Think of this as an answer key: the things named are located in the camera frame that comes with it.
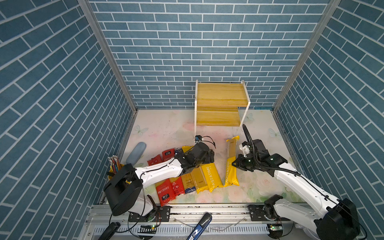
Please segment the yellow pastatime bag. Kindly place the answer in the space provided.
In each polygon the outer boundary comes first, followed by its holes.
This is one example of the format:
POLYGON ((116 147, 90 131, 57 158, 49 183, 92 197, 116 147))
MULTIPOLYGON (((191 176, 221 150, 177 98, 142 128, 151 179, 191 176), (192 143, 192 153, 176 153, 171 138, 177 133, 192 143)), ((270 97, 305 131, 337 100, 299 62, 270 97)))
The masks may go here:
POLYGON ((237 151, 237 141, 240 139, 239 136, 233 137, 227 140, 228 143, 228 158, 226 164, 226 177, 224 187, 228 186, 239 186, 239 181, 237 178, 237 168, 232 165, 236 160, 236 151, 237 151))
POLYGON ((208 185, 201 168, 202 165, 195 164, 195 146, 182 154, 180 162, 183 168, 181 176, 187 173, 192 175, 194 184, 196 186, 196 192, 200 193, 202 191, 208 190, 208 185))
POLYGON ((224 186, 214 163, 202 165, 201 168, 210 193, 212 193, 215 189, 222 188, 224 186))

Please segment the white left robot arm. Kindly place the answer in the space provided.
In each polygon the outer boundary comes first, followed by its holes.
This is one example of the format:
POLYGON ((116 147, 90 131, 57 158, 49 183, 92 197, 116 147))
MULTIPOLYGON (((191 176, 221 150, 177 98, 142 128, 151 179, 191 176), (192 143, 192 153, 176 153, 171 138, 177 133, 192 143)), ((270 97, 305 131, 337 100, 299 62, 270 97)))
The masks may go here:
POLYGON ((155 183, 189 174, 203 164, 214 162, 215 153, 205 143, 198 142, 190 150, 175 153, 165 162, 135 168, 124 165, 104 186, 104 193, 112 211, 117 217, 126 212, 138 214, 145 222, 155 217, 157 206, 144 189, 155 183))

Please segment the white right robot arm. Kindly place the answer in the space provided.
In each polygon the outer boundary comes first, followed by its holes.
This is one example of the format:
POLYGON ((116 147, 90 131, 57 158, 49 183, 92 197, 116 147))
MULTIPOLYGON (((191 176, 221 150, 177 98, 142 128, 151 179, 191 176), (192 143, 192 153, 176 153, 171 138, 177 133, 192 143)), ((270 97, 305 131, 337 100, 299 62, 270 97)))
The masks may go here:
POLYGON ((360 234, 357 208, 352 201, 340 200, 315 185, 281 155, 270 155, 261 140, 248 140, 239 148, 242 153, 233 162, 234 167, 242 171, 268 173, 309 205, 305 208, 280 195, 273 195, 264 202, 266 219, 289 219, 302 226, 315 240, 354 240, 360 234))

